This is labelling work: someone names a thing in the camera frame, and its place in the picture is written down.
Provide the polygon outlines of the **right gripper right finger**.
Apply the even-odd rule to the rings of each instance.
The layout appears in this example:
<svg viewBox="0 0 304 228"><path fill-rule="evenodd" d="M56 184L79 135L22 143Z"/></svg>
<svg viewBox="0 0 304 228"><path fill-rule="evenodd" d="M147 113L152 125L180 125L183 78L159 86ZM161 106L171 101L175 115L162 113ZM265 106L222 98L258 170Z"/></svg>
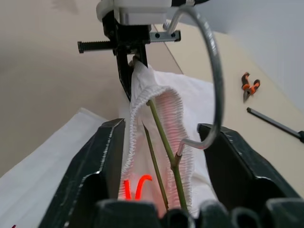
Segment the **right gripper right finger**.
<svg viewBox="0 0 304 228"><path fill-rule="evenodd" d="M260 212L269 199L300 197L234 130L222 127L205 157L215 193L228 210L245 207Z"/></svg>

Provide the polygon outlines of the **black caliper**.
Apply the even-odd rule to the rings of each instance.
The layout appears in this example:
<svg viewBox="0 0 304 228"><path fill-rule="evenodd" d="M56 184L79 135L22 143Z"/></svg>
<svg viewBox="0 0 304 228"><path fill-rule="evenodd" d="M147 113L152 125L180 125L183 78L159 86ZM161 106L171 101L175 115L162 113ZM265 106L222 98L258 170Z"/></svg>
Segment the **black caliper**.
<svg viewBox="0 0 304 228"><path fill-rule="evenodd" d="M287 126L285 126L285 125L283 125L283 124L281 124L281 123L273 120L272 118L270 118L270 117L268 117L268 116L266 116L266 115L264 115L264 114L262 114L262 113L260 113L260 112L258 112L256 110L254 110L254 109L252 109L250 107L247 108L247 112L250 113L250 114L252 114L253 116L255 116L255 117L263 120L264 122L266 122L266 123L268 123L268 124L270 124L270 125L278 128L278 129L280 129L281 131L283 131L283 132L285 132L285 133L287 133L287 134L289 134L289 135L291 135L291 136L299 139L300 142L304 143L304 131L296 132L295 130L292 130L291 128L289 128L289 127L287 127Z"/></svg>

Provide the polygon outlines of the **white shorts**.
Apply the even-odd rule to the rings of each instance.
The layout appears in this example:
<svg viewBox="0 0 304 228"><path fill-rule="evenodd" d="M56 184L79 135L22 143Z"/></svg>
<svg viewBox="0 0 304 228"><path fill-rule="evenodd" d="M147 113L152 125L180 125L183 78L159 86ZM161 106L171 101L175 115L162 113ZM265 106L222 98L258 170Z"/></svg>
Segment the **white shorts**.
<svg viewBox="0 0 304 228"><path fill-rule="evenodd" d="M132 80L134 98L123 105L126 116L123 179L129 180L131 195L135 196L140 178L151 175L152 181L143 186L142 200L153 202L162 216L166 210L148 139L152 141L169 207L177 208L180 202L168 156L146 101L154 100L171 149L176 152L182 139L199 140L199 123L213 121L213 85L185 75L155 71L140 63L135 65ZM100 116L80 110L0 178L0 228L38 228L68 163L103 123Z"/></svg>

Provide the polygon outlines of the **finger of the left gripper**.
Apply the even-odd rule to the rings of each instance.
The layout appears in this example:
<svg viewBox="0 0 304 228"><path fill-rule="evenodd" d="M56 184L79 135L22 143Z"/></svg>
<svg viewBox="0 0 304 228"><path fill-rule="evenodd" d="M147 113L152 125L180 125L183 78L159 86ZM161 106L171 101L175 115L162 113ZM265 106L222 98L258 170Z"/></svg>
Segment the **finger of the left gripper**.
<svg viewBox="0 0 304 228"><path fill-rule="evenodd" d="M122 87L128 100L130 101L133 67L129 65L127 51L124 47L119 47L116 50L116 60L118 66L119 80L122 84Z"/></svg>
<svg viewBox="0 0 304 228"><path fill-rule="evenodd" d="M145 45L139 45L137 48L137 58L148 67Z"/></svg>

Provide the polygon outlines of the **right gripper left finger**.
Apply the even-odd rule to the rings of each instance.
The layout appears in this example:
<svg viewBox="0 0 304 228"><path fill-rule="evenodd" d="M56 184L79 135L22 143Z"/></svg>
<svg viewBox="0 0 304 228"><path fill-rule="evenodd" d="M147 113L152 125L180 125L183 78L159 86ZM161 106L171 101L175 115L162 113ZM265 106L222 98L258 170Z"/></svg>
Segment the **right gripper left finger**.
<svg viewBox="0 0 304 228"><path fill-rule="evenodd" d="M104 122L73 157L38 228L94 228L98 203L118 198L124 119Z"/></svg>

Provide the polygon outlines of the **orange black pliers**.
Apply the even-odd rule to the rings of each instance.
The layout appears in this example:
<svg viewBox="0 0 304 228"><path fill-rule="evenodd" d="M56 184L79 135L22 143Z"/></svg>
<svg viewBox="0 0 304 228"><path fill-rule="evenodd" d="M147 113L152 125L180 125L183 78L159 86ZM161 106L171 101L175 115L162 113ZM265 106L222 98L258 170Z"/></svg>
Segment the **orange black pliers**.
<svg viewBox="0 0 304 228"><path fill-rule="evenodd" d="M246 72L241 78L242 89L244 91L243 92L243 103L245 103L248 100L248 98L251 95L253 95L261 85L259 79L255 80L253 85L251 85L248 80L249 76L250 76L250 74L248 72Z"/></svg>

